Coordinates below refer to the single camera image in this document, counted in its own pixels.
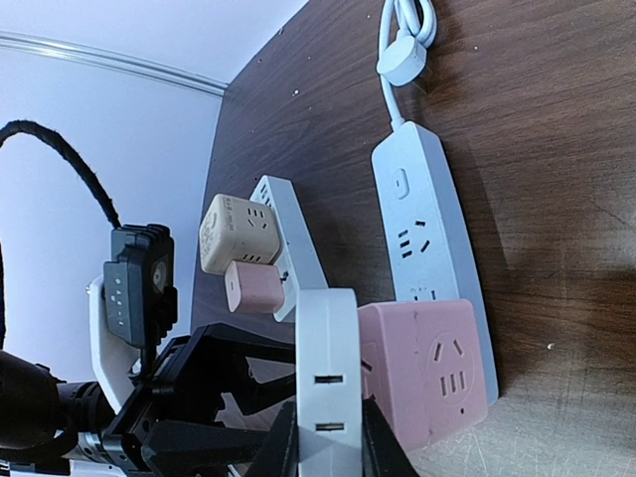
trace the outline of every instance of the power cord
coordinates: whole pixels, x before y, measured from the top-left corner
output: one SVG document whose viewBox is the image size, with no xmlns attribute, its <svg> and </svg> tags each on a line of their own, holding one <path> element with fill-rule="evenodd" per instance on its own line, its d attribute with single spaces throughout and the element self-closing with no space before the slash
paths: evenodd
<svg viewBox="0 0 636 477">
<path fill-rule="evenodd" d="M 437 16 L 429 0 L 419 0 L 422 22 L 419 21 L 413 0 L 386 0 L 380 19 L 378 64 L 382 92 L 394 131 L 404 124 L 392 86 L 413 81 L 426 65 L 426 49 L 437 33 Z M 391 19 L 397 16 L 397 36 L 389 44 Z"/>
<path fill-rule="evenodd" d="M 40 139 L 40 141 L 54 149 L 65 161 L 71 164 L 92 193 L 92 196 L 95 197 L 101 206 L 101 209 L 105 213 L 108 221 L 112 224 L 113 228 L 118 229 L 121 227 L 119 215 L 115 210 L 115 207 L 112 205 L 112 200 L 108 197 L 108 194 L 106 194 L 103 187 L 101 187 L 97 176 L 94 172 L 92 172 L 92 170 L 90 170 L 86 163 L 81 159 L 78 152 L 74 150 L 72 145 L 69 144 L 64 137 L 62 137 L 57 131 L 44 127 L 34 121 L 11 121 L 0 129 L 0 147 L 4 145 L 8 138 L 20 133 L 29 134 Z M 4 268 L 2 261 L 2 248 L 0 247 L 0 350 L 4 348 L 5 335 Z"/>
</svg>

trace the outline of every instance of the beige plug adapter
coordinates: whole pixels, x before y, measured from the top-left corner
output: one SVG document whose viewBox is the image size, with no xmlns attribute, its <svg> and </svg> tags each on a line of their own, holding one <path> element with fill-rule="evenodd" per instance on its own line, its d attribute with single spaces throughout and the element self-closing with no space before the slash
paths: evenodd
<svg viewBox="0 0 636 477">
<path fill-rule="evenodd" d="M 223 275 L 230 263 L 272 263 L 280 249 L 276 218 L 268 206 L 217 194 L 199 229 L 201 268 Z"/>
</svg>

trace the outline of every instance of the metal strip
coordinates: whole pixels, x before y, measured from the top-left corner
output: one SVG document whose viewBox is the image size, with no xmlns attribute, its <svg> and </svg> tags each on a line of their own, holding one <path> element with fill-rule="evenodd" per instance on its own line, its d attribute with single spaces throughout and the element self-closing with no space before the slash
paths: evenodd
<svg viewBox="0 0 636 477">
<path fill-rule="evenodd" d="M 15 52 L 32 53 L 43 57 L 58 58 L 93 67 L 107 68 L 116 72 L 187 87 L 219 97 L 223 97 L 224 91 L 228 88 L 228 85 L 224 82 L 158 63 L 128 57 L 107 50 L 31 35 L 0 31 L 0 48 Z"/>
</svg>

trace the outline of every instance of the cream cube socket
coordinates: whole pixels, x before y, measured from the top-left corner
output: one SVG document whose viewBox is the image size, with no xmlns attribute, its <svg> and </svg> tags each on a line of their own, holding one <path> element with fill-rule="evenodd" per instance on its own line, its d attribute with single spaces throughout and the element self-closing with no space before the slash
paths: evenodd
<svg viewBox="0 0 636 477">
<path fill-rule="evenodd" d="M 233 313 L 274 313 L 285 301 L 274 265 L 233 261 L 226 272 L 226 294 Z"/>
<path fill-rule="evenodd" d="M 280 249 L 271 209 L 238 197 L 216 195 L 199 229 L 201 268 L 223 275 L 233 260 L 272 263 Z"/>
</svg>

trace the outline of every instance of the brown wooden surface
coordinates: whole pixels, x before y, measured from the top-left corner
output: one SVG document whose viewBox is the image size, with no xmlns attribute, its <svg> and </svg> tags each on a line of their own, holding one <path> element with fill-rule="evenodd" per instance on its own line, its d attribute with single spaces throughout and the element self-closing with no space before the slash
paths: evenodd
<svg viewBox="0 0 636 477">
<path fill-rule="evenodd" d="M 503 396 L 413 462 L 431 476 L 636 475 L 636 4 L 434 3 L 427 71 L 398 99 L 444 143 Z M 393 298 L 370 165 L 390 132 L 381 4 L 311 1 L 254 58 L 224 100 L 204 204 L 291 179 L 330 285 L 361 304 Z M 194 324 L 217 320 L 292 337 L 230 315 L 223 281 L 197 271 Z"/>
</svg>

